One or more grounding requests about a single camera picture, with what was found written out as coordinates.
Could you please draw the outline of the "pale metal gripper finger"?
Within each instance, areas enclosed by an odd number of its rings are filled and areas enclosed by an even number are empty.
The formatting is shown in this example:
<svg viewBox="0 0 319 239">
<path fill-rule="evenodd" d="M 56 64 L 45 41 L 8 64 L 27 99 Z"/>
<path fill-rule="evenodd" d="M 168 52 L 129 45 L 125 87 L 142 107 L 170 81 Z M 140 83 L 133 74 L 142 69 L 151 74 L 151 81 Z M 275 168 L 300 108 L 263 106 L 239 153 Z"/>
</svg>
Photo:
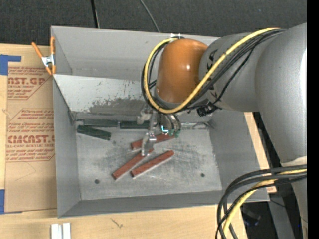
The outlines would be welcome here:
<svg viewBox="0 0 319 239">
<path fill-rule="evenodd" d="M 148 140 L 147 140 L 147 151 L 151 151 L 153 149 L 153 145 L 156 143 L 157 138 L 154 132 L 148 132 Z"/>
<path fill-rule="evenodd" d="M 148 156 L 148 141 L 149 141 L 149 137 L 144 136 L 142 139 L 142 145 L 141 145 L 141 155 L 142 156 Z"/>
</svg>

